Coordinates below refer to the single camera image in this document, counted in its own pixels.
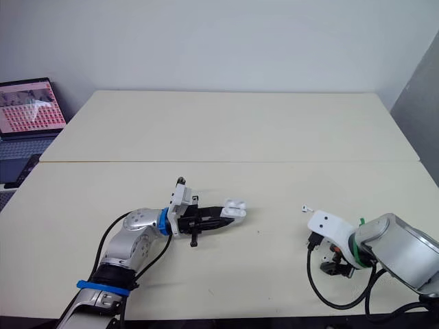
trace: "white wall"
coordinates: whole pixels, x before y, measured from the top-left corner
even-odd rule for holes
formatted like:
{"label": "white wall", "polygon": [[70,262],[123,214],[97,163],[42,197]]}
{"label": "white wall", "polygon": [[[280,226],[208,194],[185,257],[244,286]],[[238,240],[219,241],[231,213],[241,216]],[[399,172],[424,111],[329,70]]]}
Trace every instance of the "white wall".
{"label": "white wall", "polygon": [[0,0],[0,81],[95,89],[376,91],[391,108],[437,0]]}

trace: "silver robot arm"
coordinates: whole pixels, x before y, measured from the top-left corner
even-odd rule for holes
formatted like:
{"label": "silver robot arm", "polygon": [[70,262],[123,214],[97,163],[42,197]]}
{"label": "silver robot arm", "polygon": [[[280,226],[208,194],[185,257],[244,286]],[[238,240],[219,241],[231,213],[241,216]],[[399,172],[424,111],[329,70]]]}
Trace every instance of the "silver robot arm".
{"label": "silver robot arm", "polygon": [[396,215],[385,214],[355,228],[319,210],[308,227],[339,248],[353,269],[378,262],[418,294],[439,297],[439,243]]}
{"label": "silver robot arm", "polygon": [[120,328],[116,316],[123,312],[130,291],[137,288],[137,276],[152,243],[168,236],[192,236],[198,245],[203,230],[239,223],[246,216],[246,205],[228,199],[224,207],[198,208],[198,197],[191,196],[185,179],[179,178],[168,208],[142,208],[123,218],[120,231],[108,244],[99,267],[87,281],[79,281],[79,293],[62,314],[57,329]]}
{"label": "silver robot arm", "polygon": [[[366,315],[369,316],[370,290],[379,276],[388,272],[419,294],[420,302],[402,306],[391,313],[391,316],[383,317],[381,322],[395,318],[405,312],[404,309],[425,307],[435,313],[439,312],[439,243],[424,232],[413,228],[392,213],[368,223],[362,221],[356,228],[345,220],[321,210],[309,220],[308,228],[313,232],[308,245],[308,278],[314,292],[326,305],[337,309],[349,309],[366,298],[365,309]],[[350,278],[355,270],[373,268],[365,291],[350,304],[340,306],[329,302],[322,297],[313,283],[309,266],[310,256],[323,238],[331,242],[330,249],[334,252],[332,261],[324,261],[320,265],[323,272],[331,276],[343,275]],[[378,263],[383,269],[375,275]]]}

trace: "black cable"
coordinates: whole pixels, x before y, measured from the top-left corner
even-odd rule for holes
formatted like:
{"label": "black cable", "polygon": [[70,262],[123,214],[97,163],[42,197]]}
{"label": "black cable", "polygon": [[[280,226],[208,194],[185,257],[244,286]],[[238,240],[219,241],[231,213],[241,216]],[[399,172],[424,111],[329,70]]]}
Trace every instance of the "black cable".
{"label": "black cable", "polygon": [[125,329],[125,310],[126,310],[126,303],[128,301],[128,297],[125,296],[122,298],[121,301],[121,316],[119,318],[119,329]]}
{"label": "black cable", "polygon": [[311,288],[314,290],[314,293],[316,293],[317,297],[324,302],[327,306],[335,308],[337,310],[348,310],[356,305],[358,305],[359,303],[361,303],[361,301],[366,297],[366,293],[370,290],[369,286],[370,283],[372,282],[372,279],[375,277],[375,273],[377,271],[377,266],[376,264],[373,264],[372,266],[372,272],[370,273],[370,278],[369,278],[369,283],[367,285],[367,287],[364,289],[364,291],[361,293],[361,295],[354,300],[351,303],[348,304],[344,304],[344,305],[339,305],[339,304],[334,304],[330,301],[328,301],[326,298],[324,298],[322,296],[322,294],[319,292],[319,290],[317,289],[316,285],[314,284],[312,275],[311,275],[311,253],[312,253],[312,249],[308,249],[308,254],[307,254],[307,275],[308,275],[308,280],[309,283],[311,285]]}
{"label": "black cable", "polygon": [[375,276],[372,278],[372,280],[370,281],[369,287],[368,287],[368,291],[366,292],[366,300],[364,301],[364,310],[366,312],[366,318],[368,321],[374,323],[374,324],[383,324],[385,322],[391,321],[397,317],[399,317],[400,315],[402,315],[403,313],[407,312],[408,310],[412,310],[414,308],[427,308],[428,304],[426,303],[420,303],[420,302],[414,302],[414,303],[409,303],[406,305],[401,306],[400,308],[394,310],[393,312],[391,312],[388,315],[383,315],[381,317],[376,317],[376,316],[372,316],[370,314],[370,293],[372,291],[373,286],[375,285],[375,283],[377,283],[377,280],[386,272],[385,269],[381,269],[380,271],[378,271],[377,274],[375,274]]}
{"label": "black cable", "polygon": [[91,270],[90,276],[88,277],[87,281],[91,280],[91,277],[93,276],[93,274],[96,272],[97,267],[99,266],[99,261],[101,259],[101,253],[102,253],[102,248],[104,246],[106,237],[108,236],[108,234],[110,233],[110,231],[112,230],[112,228],[119,223],[122,219],[124,219],[125,217],[127,217],[129,214],[131,213],[131,211],[127,212],[126,214],[123,214],[122,216],[118,217],[115,221],[113,221],[111,223],[110,226],[108,226],[107,230],[105,231],[104,235],[101,238],[101,241],[99,242],[99,247],[97,248],[97,252],[96,252],[96,257],[95,257],[95,263],[93,264],[93,268]]}
{"label": "black cable", "polygon": [[[167,238],[167,242],[165,247],[163,248],[163,250],[158,254],[158,256],[156,258],[154,258],[154,260],[152,260],[148,265],[146,265],[135,277],[134,280],[132,282],[132,287],[137,287],[136,285],[136,281],[152,266],[154,265],[160,258],[161,256],[163,256],[163,254],[166,252],[167,248],[169,247],[169,245],[171,244],[171,240],[172,240],[172,234],[169,235],[169,237]],[[127,297],[124,297],[124,300],[122,301],[122,308],[121,308],[121,316],[120,316],[120,328],[124,329],[125,328],[125,310],[126,310],[126,302],[127,302]]]}
{"label": "black cable", "polygon": [[140,272],[138,272],[138,274],[134,277],[134,282],[133,284],[152,266],[154,265],[161,256],[163,256],[163,254],[166,252],[167,248],[169,247],[169,244],[171,243],[172,240],[172,233],[169,234],[169,237],[167,238],[167,242],[165,247],[163,248],[163,250],[158,254],[158,256],[156,258],[154,258],[154,260],[152,262],[150,262],[148,265],[146,265]]}

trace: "blue band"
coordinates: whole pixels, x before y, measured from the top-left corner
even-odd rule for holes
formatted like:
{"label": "blue band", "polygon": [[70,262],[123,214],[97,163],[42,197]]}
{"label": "blue band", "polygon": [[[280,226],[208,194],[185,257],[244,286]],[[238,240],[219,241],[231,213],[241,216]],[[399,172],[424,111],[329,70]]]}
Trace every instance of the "blue band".
{"label": "blue band", "polygon": [[113,286],[107,286],[106,284],[87,282],[84,280],[79,280],[78,283],[76,284],[76,287],[78,287],[79,289],[90,288],[90,289],[96,289],[96,290],[103,290],[103,291],[106,291],[107,293],[116,293],[117,295],[121,295],[121,296],[129,296],[130,295],[130,291],[127,289],[122,289],[122,288],[113,287]]}
{"label": "blue band", "polygon": [[169,235],[167,230],[166,230],[167,210],[168,210],[168,208],[163,209],[162,213],[160,214],[160,217],[158,218],[158,230],[163,235]]}

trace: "laptop screen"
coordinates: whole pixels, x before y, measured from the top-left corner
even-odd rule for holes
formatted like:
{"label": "laptop screen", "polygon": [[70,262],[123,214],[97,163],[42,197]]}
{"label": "laptop screen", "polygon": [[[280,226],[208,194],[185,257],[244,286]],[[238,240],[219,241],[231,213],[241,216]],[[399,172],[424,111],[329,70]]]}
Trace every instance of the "laptop screen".
{"label": "laptop screen", "polygon": [[0,84],[0,133],[57,132],[66,121],[47,78]]}

